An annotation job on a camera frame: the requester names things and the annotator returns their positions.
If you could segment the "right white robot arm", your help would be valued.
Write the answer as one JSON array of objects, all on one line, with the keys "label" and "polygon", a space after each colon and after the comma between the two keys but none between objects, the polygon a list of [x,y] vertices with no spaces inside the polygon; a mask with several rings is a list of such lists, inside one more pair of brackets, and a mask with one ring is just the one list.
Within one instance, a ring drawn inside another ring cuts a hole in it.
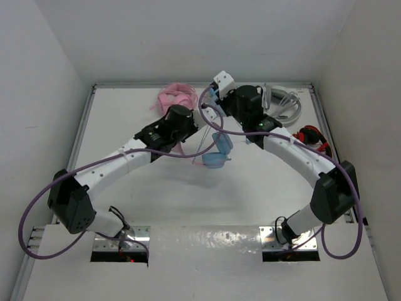
[{"label": "right white robot arm", "polygon": [[276,155],[301,174],[313,188],[311,201],[281,224],[285,242],[321,224],[332,224],[356,203],[356,173],[352,164],[336,166],[330,159],[291,135],[282,123],[266,114],[258,89],[243,85],[231,90],[216,104],[241,124],[247,138]]}]

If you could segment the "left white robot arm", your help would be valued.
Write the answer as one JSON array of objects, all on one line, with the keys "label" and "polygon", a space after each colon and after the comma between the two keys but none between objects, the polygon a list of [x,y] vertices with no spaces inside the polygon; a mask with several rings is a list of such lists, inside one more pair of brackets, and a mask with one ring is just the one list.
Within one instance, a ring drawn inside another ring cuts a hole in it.
[{"label": "left white robot arm", "polygon": [[182,105],[171,106],[159,120],[145,126],[126,144],[89,168],[59,171],[48,206],[71,234],[83,231],[116,237],[127,224],[110,211],[95,208],[95,199],[130,172],[157,160],[203,127],[202,116]]}]

